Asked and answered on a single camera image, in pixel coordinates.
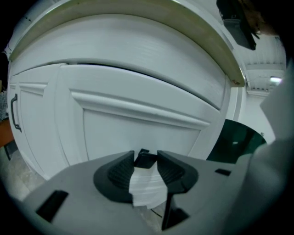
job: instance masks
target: orange object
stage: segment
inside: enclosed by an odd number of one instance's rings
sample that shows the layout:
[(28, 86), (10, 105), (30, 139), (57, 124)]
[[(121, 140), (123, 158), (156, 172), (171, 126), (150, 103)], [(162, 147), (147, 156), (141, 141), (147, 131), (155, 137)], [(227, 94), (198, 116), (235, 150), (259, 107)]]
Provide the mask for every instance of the orange object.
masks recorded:
[(4, 120), (0, 122), (0, 147), (7, 145), (13, 140), (14, 138), (9, 124), (9, 120)]

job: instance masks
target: tiled floor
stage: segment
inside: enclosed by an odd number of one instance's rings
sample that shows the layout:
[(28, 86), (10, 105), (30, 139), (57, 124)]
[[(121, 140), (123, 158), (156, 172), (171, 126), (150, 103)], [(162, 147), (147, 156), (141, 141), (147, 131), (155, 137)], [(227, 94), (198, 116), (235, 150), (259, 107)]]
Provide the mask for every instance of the tiled floor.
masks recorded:
[(9, 161), (4, 148), (0, 148), (0, 177), (10, 196), (23, 200), (31, 191), (45, 180), (31, 171), (17, 150)]

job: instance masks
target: cabinet door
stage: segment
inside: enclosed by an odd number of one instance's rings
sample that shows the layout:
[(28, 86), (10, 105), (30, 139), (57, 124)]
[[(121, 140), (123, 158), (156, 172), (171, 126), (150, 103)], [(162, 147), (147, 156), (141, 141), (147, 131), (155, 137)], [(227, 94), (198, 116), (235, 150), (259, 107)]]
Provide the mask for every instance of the cabinet door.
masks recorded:
[(68, 166), (54, 116), (55, 88), (60, 66), (39, 67), (15, 76), (20, 90), (20, 123), (28, 145), (47, 179)]
[(8, 89), (8, 97), (9, 97), (8, 113), (9, 113), (9, 120), (10, 120), (13, 137), (25, 162), (31, 168), (33, 168), (36, 172), (38, 172), (38, 174), (44, 177), (44, 172), (42, 171), (35, 157), (32, 154), (32, 151), (28, 145), (27, 138), (23, 131), (23, 125), (20, 123), (21, 119), (19, 118), (20, 117), (19, 94), (20, 94), (20, 89), (17, 84), (17, 81), (14, 79), (14, 77), (12, 77), (10, 79), (9, 89)]
[(69, 163), (141, 148), (188, 155), (219, 111), (161, 80), (114, 67), (61, 66), (56, 122)]

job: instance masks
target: ceiling light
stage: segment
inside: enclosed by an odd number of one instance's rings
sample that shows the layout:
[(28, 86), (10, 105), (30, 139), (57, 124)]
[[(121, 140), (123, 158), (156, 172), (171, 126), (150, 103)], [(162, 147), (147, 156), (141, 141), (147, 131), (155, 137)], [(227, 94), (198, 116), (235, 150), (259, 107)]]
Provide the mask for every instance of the ceiling light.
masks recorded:
[(280, 84), (281, 81), (282, 81), (281, 78), (271, 77), (271, 82), (273, 82), (273, 83)]

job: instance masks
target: cabinet handle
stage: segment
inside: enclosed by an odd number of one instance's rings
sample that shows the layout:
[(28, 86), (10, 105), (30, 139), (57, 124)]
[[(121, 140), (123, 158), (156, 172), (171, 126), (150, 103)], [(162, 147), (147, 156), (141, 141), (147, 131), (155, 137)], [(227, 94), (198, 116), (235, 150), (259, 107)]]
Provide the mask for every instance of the cabinet handle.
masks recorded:
[(12, 115), (12, 122), (13, 125), (15, 127), (15, 129), (18, 129), (20, 132), (22, 131), (22, 129), (20, 128), (20, 126), (18, 124), (15, 124), (15, 119), (14, 119), (14, 113), (13, 113), (13, 102), (17, 101), (17, 94), (15, 94), (15, 97), (12, 98), (10, 105), (11, 105), (11, 115)]

